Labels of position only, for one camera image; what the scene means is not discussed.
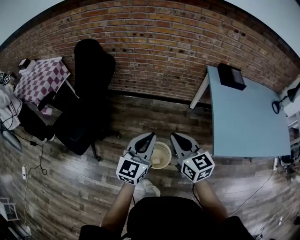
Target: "black shirt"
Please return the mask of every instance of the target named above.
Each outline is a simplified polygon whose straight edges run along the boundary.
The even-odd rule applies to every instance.
[[[192,200],[180,197],[147,197],[132,208],[127,221],[132,240],[253,240],[239,217],[214,225]],[[103,227],[85,225],[79,240],[114,240],[119,236]]]

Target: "forearm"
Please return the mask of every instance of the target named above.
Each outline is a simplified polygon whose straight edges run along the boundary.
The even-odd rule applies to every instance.
[[[105,215],[101,225],[102,227],[118,234],[122,233],[134,190],[134,185],[124,183],[112,207]]]
[[[228,218],[226,208],[220,202],[207,181],[202,180],[195,183],[195,188],[203,210],[215,221],[216,224],[220,224]]]

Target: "white wall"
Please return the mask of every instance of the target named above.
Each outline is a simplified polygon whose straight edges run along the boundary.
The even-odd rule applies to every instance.
[[[63,0],[0,0],[0,45],[39,13]]]
[[[273,29],[300,57],[300,6],[295,0],[226,0]]]

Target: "light blue table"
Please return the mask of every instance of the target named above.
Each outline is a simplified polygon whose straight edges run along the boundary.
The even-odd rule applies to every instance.
[[[272,102],[280,100],[271,89],[244,77],[243,91],[223,86],[218,69],[208,73],[190,108],[210,86],[213,115],[213,155],[276,157],[290,155],[290,138],[284,111],[277,115]]]

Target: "black box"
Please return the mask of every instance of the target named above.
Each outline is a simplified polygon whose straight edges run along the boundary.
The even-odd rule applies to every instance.
[[[220,63],[217,67],[222,85],[243,91],[246,87],[240,69]]]
[[[28,67],[29,64],[30,64],[30,60],[28,58],[25,58],[19,63],[18,67],[20,70],[24,70]]]

